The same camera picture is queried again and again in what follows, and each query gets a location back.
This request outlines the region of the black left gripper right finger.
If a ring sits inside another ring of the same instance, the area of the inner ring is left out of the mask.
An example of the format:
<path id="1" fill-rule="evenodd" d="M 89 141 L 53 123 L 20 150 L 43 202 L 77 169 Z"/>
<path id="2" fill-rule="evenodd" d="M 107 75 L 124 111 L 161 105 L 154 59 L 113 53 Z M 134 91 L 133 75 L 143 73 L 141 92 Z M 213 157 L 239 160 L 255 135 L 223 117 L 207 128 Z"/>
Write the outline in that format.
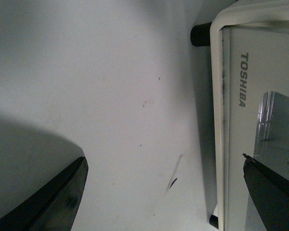
<path id="1" fill-rule="evenodd" d="M 289 180 L 243 154 L 244 180 L 268 231 L 289 231 Z"/>

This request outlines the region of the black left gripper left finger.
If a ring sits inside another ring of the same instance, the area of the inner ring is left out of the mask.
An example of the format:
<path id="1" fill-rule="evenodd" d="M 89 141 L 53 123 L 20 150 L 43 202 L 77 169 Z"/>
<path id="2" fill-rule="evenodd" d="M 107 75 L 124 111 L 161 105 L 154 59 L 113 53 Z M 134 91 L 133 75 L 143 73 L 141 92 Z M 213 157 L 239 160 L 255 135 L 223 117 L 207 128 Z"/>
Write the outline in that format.
<path id="1" fill-rule="evenodd" d="M 0 231 L 70 231 L 83 196 L 88 163 L 79 157 L 0 218 Z"/>

